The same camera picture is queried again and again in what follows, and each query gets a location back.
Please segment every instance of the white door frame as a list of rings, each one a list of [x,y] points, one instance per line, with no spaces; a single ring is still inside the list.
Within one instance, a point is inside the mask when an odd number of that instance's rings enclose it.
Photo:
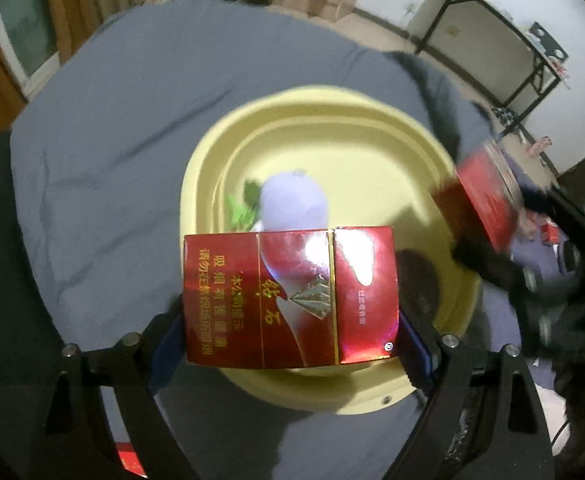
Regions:
[[[29,101],[42,89],[44,84],[50,79],[50,77],[57,72],[60,68],[59,53],[55,52],[50,56],[44,64],[42,64],[32,76],[28,77],[23,65],[16,56],[15,49],[13,48],[6,25],[1,16],[0,12],[0,48],[8,64],[8,68],[12,75],[15,77],[15,81],[21,88],[21,92],[26,99]]]

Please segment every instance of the wall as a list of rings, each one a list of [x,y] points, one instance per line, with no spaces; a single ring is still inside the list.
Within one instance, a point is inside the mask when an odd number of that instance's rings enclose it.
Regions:
[[[423,33],[443,0],[357,0],[357,7],[413,34]],[[537,21],[569,54],[566,68],[571,90],[559,86],[535,110],[526,127],[539,138],[551,137],[555,145],[547,155],[559,171],[566,171],[585,157],[585,2],[583,0],[489,0],[507,10],[514,22],[527,28]],[[459,29],[455,37],[448,27]],[[450,7],[433,46],[457,62],[477,80],[503,98],[525,78],[531,55],[496,18],[477,4]],[[533,98],[530,90],[512,107],[521,111]]]

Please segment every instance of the blurred red box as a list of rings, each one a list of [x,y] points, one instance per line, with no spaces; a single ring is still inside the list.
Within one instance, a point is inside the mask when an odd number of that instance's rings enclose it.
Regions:
[[[456,181],[433,194],[453,236],[480,234],[506,251],[523,207],[521,190],[503,153],[487,142],[457,169]]]
[[[192,363],[303,368],[391,357],[392,228],[186,236],[183,300]]]

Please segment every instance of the yellow plastic basin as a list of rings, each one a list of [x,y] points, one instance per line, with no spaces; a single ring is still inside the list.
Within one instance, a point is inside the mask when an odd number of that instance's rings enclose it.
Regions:
[[[454,164],[417,121],[358,92],[304,87],[246,104],[217,122],[188,163],[184,235],[229,230],[228,194],[247,180],[304,170],[329,200],[330,227],[392,225],[397,250],[425,255],[439,277],[440,332],[463,335],[479,277],[450,256],[451,233],[431,198]],[[306,370],[222,370],[255,397],[297,410],[367,413],[409,395],[397,359]]]

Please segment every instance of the red box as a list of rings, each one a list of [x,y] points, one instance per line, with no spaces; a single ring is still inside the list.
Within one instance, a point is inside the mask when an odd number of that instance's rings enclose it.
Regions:
[[[433,195],[454,237],[481,233],[495,249],[507,250],[523,199],[499,147],[484,144],[460,165],[457,179]]]
[[[391,357],[392,228],[186,236],[183,299],[192,363],[303,368]]]

